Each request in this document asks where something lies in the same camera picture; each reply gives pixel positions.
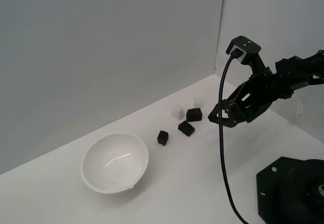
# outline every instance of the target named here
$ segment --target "bowl rim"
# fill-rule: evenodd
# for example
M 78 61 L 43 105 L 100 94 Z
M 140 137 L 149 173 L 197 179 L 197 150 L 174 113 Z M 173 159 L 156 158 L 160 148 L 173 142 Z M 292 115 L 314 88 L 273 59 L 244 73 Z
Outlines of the bowl rim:
M 142 148 L 144 149 L 145 151 L 145 165 L 142 169 L 142 172 L 138 175 L 137 179 L 134 181 L 134 184 L 132 186 L 129 186 L 129 187 L 123 187 L 123 188 L 120 188 L 120 189 L 117 189 L 116 191 L 107 191 L 107 190 L 102 190 L 102 189 L 99 189 L 97 187 L 94 187 L 86 178 L 85 176 L 85 173 L 84 173 L 84 162 L 85 162 L 85 158 L 89 152 L 89 150 L 96 144 L 98 143 L 101 139 L 105 138 L 105 137 L 108 137 L 110 135 L 114 135 L 114 134 L 124 134 L 124 135 L 129 135 L 129 136 L 132 136 L 134 137 L 135 139 L 138 140 L 138 142 L 141 144 Z M 83 179 L 83 181 L 85 182 L 85 184 L 91 188 L 92 190 L 96 191 L 96 192 L 99 192 L 99 193 L 103 193 L 103 194 L 115 194 L 115 193 L 119 193 L 119 192 L 122 192 L 122 191 L 125 191 L 125 190 L 128 190 L 128 189 L 132 189 L 134 187 L 134 185 L 142 178 L 142 176 L 144 175 L 145 171 L 146 171 L 146 168 L 147 168 L 147 165 L 148 165 L 148 149 L 147 149 L 147 146 L 145 144 L 145 142 L 140 138 L 138 137 L 137 135 L 135 134 L 132 134 L 132 133 L 128 133 L 128 132 L 113 132 L 113 133 L 108 133 L 106 135 L 103 135 L 103 136 L 100 136 L 95 142 L 93 142 L 86 150 L 86 152 L 84 153 L 83 157 L 82 157 L 82 161 L 81 161 L 81 168 L 80 168 L 80 171 L 81 171 L 81 177 Z

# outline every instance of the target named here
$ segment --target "white table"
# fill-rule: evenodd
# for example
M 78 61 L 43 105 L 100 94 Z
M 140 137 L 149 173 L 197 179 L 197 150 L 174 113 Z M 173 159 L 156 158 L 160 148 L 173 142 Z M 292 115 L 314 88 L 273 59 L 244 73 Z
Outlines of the white table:
M 219 160 L 218 128 L 207 115 L 215 106 L 219 78 L 210 76 L 114 123 L 0 175 L 0 223 L 240 223 L 227 200 Z M 226 84 L 224 98 L 234 88 Z M 204 100 L 202 122 L 187 137 L 168 113 L 175 103 Z M 160 130 L 167 146 L 157 144 Z M 124 193 L 98 194 L 80 176 L 88 145 L 113 131 L 147 144 L 149 164 L 140 182 Z M 267 111 L 250 124 L 225 129 L 225 159 L 234 201 L 249 223 L 257 214 L 255 175 L 281 156 L 323 159 L 324 144 Z

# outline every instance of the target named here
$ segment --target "black cable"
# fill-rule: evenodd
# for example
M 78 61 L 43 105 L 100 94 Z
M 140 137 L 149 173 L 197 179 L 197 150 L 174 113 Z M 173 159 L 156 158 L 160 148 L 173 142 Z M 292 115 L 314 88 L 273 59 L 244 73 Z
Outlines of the black cable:
M 221 82 L 219 85 L 219 94 L 218 94 L 218 106 L 219 106 L 218 107 L 218 120 L 219 121 L 218 121 L 218 125 L 219 125 L 219 148 L 220 148 L 220 156 L 221 156 L 221 166 L 222 166 L 222 173 L 223 173 L 223 178 L 224 178 L 225 188 L 227 191 L 228 200 L 229 200 L 229 203 L 230 203 L 234 213 L 238 217 L 238 219 L 244 224 L 249 224 L 248 222 L 246 222 L 243 219 L 243 217 L 237 211 L 237 209 L 234 205 L 231 190 L 230 190 L 229 184 L 228 184 L 226 167 L 225 167 L 225 157 L 224 157 L 224 135 L 223 135 L 223 115 L 222 115 L 222 100 L 223 100 L 223 89 L 224 89 L 225 77 L 226 77 L 228 68 L 229 68 L 232 60 L 234 58 L 239 58 L 242 54 L 243 54 L 243 52 L 240 49 L 235 49 L 231 53 L 231 56 L 229 57 L 226 65 L 225 65 L 225 68 L 224 68 L 224 71 L 222 74 L 222 78 L 221 78 Z

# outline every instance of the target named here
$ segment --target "white wall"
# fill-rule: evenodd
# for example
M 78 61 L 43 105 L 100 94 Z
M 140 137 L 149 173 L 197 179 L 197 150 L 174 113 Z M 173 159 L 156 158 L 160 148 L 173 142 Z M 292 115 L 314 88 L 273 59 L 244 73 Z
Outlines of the white wall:
M 274 63 L 282 58 L 306 58 L 324 49 L 323 4 L 324 0 L 224 0 L 216 74 L 221 75 L 228 59 L 225 50 L 238 35 L 261 46 L 260 56 L 274 72 Z M 227 78 L 237 86 L 250 75 L 248 66 L 234 62 Z M 324 142 L 324 86 L 301 89 L 295 96 L 278 100 L 272 109 Z M 304 112 L 297 118 L 299 103 Z
M 0 174 L 211 75 L 221 3 L 0 0 Z

